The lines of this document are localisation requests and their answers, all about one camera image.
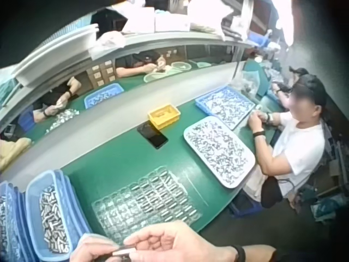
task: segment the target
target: black wristband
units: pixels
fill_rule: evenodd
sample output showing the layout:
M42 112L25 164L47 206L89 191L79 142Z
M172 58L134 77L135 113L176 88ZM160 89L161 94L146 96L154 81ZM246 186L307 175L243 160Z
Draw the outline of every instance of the black wristband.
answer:
M67 90L67 92L69 93L70 97L72 97L72 96L73 96L73 93L71 92L71 90L70 90L70 89L68 89L68 90Z
M259 135L264 135L264 136L266 136L266 132L263 130L263 131L260 131L260 132L253 133L253 138L256 138L256 137L259 136Z
M46 118L49 118L50 116L48 114L46 114L45 110L43 111L43 114Z
M244 248L242 246L235 246L235 245L232 245L232 247L235 248L236 251L238 252L235 262L246 262L246 253Z

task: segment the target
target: floor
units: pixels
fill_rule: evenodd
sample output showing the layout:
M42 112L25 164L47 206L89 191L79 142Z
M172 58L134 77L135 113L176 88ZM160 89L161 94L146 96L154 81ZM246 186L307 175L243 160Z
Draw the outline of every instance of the floor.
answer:
M264 244L288 251L316 252L325 244L328 232L315 223L309 206L296 214L285 200L244 218L232 218L225 209L201 235L217 246Z

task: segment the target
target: yellow plastic box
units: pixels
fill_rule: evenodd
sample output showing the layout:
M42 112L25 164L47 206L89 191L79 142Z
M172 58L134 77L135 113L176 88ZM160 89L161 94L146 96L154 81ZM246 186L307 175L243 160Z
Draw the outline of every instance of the yellow plastic box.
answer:
M172 105L164 105L148 113L149 120L160 130L179 120L180 112Z

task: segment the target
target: stool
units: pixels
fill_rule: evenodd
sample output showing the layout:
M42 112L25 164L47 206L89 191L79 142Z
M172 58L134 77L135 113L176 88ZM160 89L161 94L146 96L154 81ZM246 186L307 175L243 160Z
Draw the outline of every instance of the stool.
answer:
M234 218L248 216L264 209L261 203L254 201L243 190L230 202L228 208Z

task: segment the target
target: smartphone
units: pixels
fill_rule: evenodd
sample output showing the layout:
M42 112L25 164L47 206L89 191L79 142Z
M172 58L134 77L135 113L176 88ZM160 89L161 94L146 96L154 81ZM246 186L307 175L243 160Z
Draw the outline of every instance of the smartphone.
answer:
M161 148L168 141L160 131L158 131L150 121L137 127L137 131L149 141L156 149Z

